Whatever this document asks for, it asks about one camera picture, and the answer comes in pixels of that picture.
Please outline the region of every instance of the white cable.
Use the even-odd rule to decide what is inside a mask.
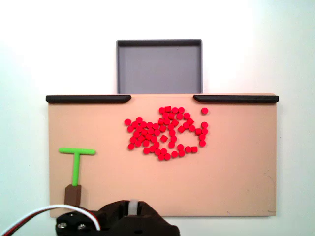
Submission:
[[[56,209],[56,208],[65,208],[65,209],[75,210],[75,211],[77,211],[77,212],[79,212],[79,213],[82,213],[82,214],[86,215],[87,217],[89,217],[89,218],[93,221],[96,230],[100,230],[100,225],[99,225],[99,223],[98,223],[96,217],[93,216],[93,215],[92,215],[91,213],[89,213],[88,211],[83,210],[83,209],[81,209],[81,208],[78,208],[78,207],[76,207],[76,206],[70,206],[70,205],[65,205],[65,204],[56,204],[56,205],[50,205],[50,206],[45,206],[45,207],[39,208],[39,209],[34,210],[34,211],[32,211],[31,213],[29,213],[29,214],[23,216],[21,219],[19,219],[19,220],[16,221],[14,224],[12,224],[10,227],[8,227],[5,231],[3,231],[1,235],[4,235],[7,231],[9,231],[9,230],[10,230],[12,227],[14,227],[15,225],[19,224],[19,223],[20,223],[21,221],[23,221],[25,218],[27,218],[27,217],[29,217],[29,216],[31,216],[31,215],[33,215],[33,214],[39,212],[39,211],[42,211],[42,210],[52,210],[52,209]]]

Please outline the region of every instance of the wooden board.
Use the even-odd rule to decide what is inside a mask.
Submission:
[[[206,146],[162,162],[143,148],[128,151],[124,120],[157,122],[162,106],[185,107],[196,126],[208,122]],[[58,149],[88,148],[96,155],[81,157],[79,175],[81,206],[87,209],[136,198],[162,216],[275,215],[276,111],[275,103],[199,103],[191,94],[132,95],[122,104],[49,104],[50,203],[64,202],[72,178],[73,155]],[[198,139],[186,131],[177,143],[197,146]]]

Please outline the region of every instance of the white backdrop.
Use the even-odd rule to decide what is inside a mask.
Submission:
[[[49,204],[45,96],[115,94],[117,39],[187,38],[203,40],[204,93],[280,97],[277,216],[167,220],[183,236],[315,235],[315,2],[273,0],[0,1],[0,231]],[[16,235],[53,236],[54,220]]]

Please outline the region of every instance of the screw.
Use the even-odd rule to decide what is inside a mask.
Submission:
[[[85,224],[80,224],[80,225],[78,226],[78,229],[79,229],[79,230],[82,230],[82,229],[84,229],[84,228],[86,228],[86,225],[85,225]]]
[[[57,227],[58,227],[59,229],[64,229],[65,227],[67,227],[67,223],[65,223],[65,222],[59,223],[59,224],[57,225]]]

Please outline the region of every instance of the gray tray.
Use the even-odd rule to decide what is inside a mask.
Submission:
[[[118,94],[202,93],[202,41],[118,40]]]

